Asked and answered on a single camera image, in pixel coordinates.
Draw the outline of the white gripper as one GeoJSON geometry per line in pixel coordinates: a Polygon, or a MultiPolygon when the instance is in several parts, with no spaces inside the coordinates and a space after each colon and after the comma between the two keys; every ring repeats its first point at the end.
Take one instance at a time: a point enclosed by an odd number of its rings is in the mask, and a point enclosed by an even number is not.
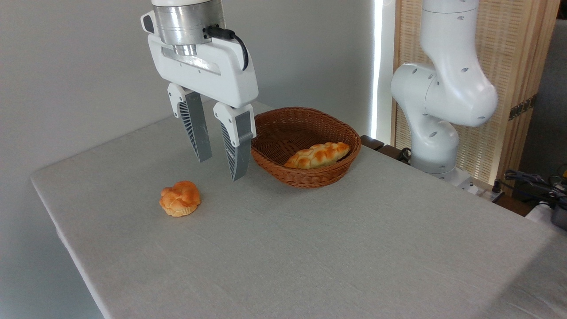
{"type": "Polygon", "coordinates": [[[148,35],[148,45],[158,73],[171,82],[167,91],[172,111],[182,120],[199,162],[212,156],[199,94],[202,93],[220,101],[213,111],[221,123],[229,171],[233,181],[243,177],[256,137],[253,107],[249,103],[257,99],[259,91],[253,62],[249,60],[247,69],[242,69],[241,45],[214,38],[198,44],[196,56],[176,54],[172,45],[162,43],[153,34],[148,35]]]}

